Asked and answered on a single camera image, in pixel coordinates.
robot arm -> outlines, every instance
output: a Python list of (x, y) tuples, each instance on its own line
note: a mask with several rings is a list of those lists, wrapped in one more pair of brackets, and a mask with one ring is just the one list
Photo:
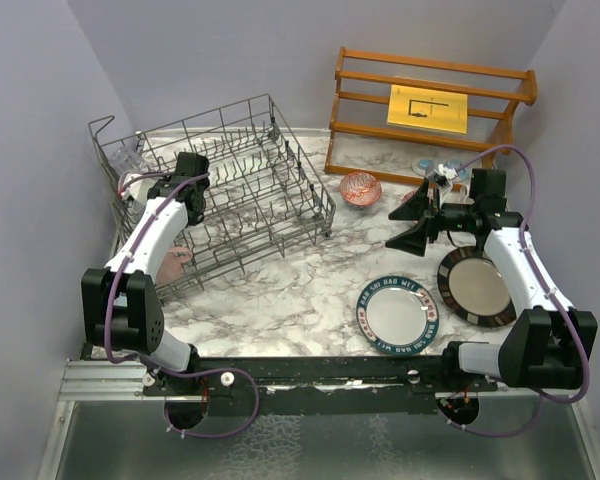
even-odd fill
[[(110, 319), (112, 349), (138, 353), (145, 363), (175, 372), (195, 370), (199, 359), (195, 347), (176, 339), (164, 328), (154, 282), (176, 235), (204, 219), (203, 194), (209, 180), (192, 180), (205, 176), (208, 168), (207, 158), (181, 152), (175, 172), (165, 175), (149, 190), (145, 213), (125, 245), (104, 269), (89, 269), (83, 275), (87, 341), (104, 345), (107, 302), (113, 280), (119, 275)], [(173, 201), (168, 201), (174, 193)]]
[[(436, 179), (448, 190), (444, 178)], [(476, 238), (476, 249), (493, 261), (511, 295), (518, 320), (501, 345), (450, 342), (443, 356), (447, 376), (488, 375), (511, 387), (578, 388), (583, 366), (561, 313), (545, 295), (520, 244), (522, 216), (506, 211), (506, 176), (501, 170), (474, 169), (470, 194), (473, 205), (442, 204), (439, 190), (429, 199), (429, 180), (408, 202), (391, 212), (391, 220), (418, 220), (386, 246), (424, 256), (427, 241), (440, 231), (465, 231)], [(551, 293), (568, 313), (589, 357), (597, 331), (590, 312), (578, 311), (558, 290), (524, 232), (527, 248)]]

wire dish rack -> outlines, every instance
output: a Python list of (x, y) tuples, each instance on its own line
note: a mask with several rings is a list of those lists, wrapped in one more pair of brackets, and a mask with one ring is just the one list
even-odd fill
[(229, 271), (245, 273), (250, 263), (274, 254), (284, 257), (292, 247), (316, 245), (331, 234), (335, 203), (269, 95), (103, 143), (99, 136), (113, 120), (94, 120), (89, 129), (111, 188), (119, 246), (140, 216), (117, 195), (119, 176), (108, 160), (112, 152), (132, 148), (151, 171), (165, 173), (173, 171), (181, 151), (210, 162), (205, 220), (185, 228), (174, 241), (189, 248), (193, 258), (183, 264), (181, 278), (157, 287), (161, 298), (191, 287), (204, 289), (205, 282)]

red bowl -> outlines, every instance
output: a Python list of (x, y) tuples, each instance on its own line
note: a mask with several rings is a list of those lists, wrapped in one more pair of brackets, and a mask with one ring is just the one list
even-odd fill
[(353, 172), (340, 181), (340, 194), (349, 205), (368, 207), (380, 199), (382, 186), (373, 175)]

screw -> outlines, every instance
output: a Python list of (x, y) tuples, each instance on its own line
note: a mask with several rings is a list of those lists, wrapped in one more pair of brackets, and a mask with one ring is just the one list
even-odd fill
[(418, 372), (417, 370), (409, 370), (407, 372), (407, 380), (409, 380), (409, 383), (411, 385), (420, 383), (420, 372)]

small blue object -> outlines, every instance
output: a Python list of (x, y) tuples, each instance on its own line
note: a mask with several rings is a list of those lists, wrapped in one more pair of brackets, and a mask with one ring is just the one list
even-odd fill
[(425, 172), (427, 171), (427, 168), (429, 168), (431, 165), (433, 165), (433, 162), (431, 160), (422, 159), (418, 162), (418, 168), (421, 168)]
[(416, 172), (416, 174), (420, 175), (421, 177), (424, 177), (425, 175), (427, 175), (430, 171), (432, 171), (435, 167), (435, 164), (433, 162), (433, 160), (429, 160), (426, 158), (423, 158), (421, 160), (418, 160), (417, 162), (414, 160), (413, 163), (411, 164), (411, 168), (413, 168), (413, 171)]

